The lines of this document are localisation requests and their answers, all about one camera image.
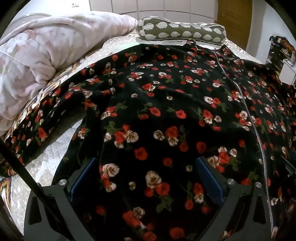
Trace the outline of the black floral zip garment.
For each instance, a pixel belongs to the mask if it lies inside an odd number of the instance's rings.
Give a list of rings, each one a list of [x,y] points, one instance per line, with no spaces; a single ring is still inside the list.
[[[56,87],[6,138],[22,164],[84,114],[53,184],[96,159],[77,215],[94,240],[199,240],[219,210],[196,159],[267,196],[271,240],[295,240],[295,86],[269,64],[140,44]]]

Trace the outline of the cluttered shelf unit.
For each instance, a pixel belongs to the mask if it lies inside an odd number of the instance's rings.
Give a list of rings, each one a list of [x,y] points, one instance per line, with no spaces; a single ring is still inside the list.
[[[279,35],[270,36],[269,41],[266,64],[271,65],[283,83],[295,84],[295,47]]]

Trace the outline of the pink floral folded duvet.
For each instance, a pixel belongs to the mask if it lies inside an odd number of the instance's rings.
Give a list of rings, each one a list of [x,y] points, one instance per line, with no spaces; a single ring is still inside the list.
[[[129,15],[89,11],[27,22],[1,40],[1,135],[57,70],[95,46],[132,31]]]

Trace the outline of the round headboard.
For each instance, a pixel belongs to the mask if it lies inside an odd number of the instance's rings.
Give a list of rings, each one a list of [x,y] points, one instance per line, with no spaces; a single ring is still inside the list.
[[[51,15],[44,14],[44,13],[32,13],[32,14],[27,14],[27,15],[24,15],[24,16],[20,16],[19,18],[15,19],[15,20],[12,20],[10,22],[10,24],[8,25],[8,27],[4,31],[2,37],[5,37],[10,32],[12,32],[16,28],[20,27],[21,25],[23,25],[23,24],[25,24],[27,22],[30,22],[30,21],[36,20],[36,19],[40,19],[40,18],[44,18],[44,17],[48,17],[48,16],[51,16]]]

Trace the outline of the wooden door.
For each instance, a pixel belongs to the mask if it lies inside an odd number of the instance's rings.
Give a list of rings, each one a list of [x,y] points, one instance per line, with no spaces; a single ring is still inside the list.
[[[229,40],[246,50],[252,22],[252,1],[218,1],[217,23],[223,25]]]

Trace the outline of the olive hedgehog pattern pillow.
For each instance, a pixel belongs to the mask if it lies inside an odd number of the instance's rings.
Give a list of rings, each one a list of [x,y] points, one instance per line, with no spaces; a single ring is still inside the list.
[[[173,22],[154,16],[139,20],[135,30],[140,39],[148,41],[194,39],[222,45],[227,39],[225,27],[216,23]]]

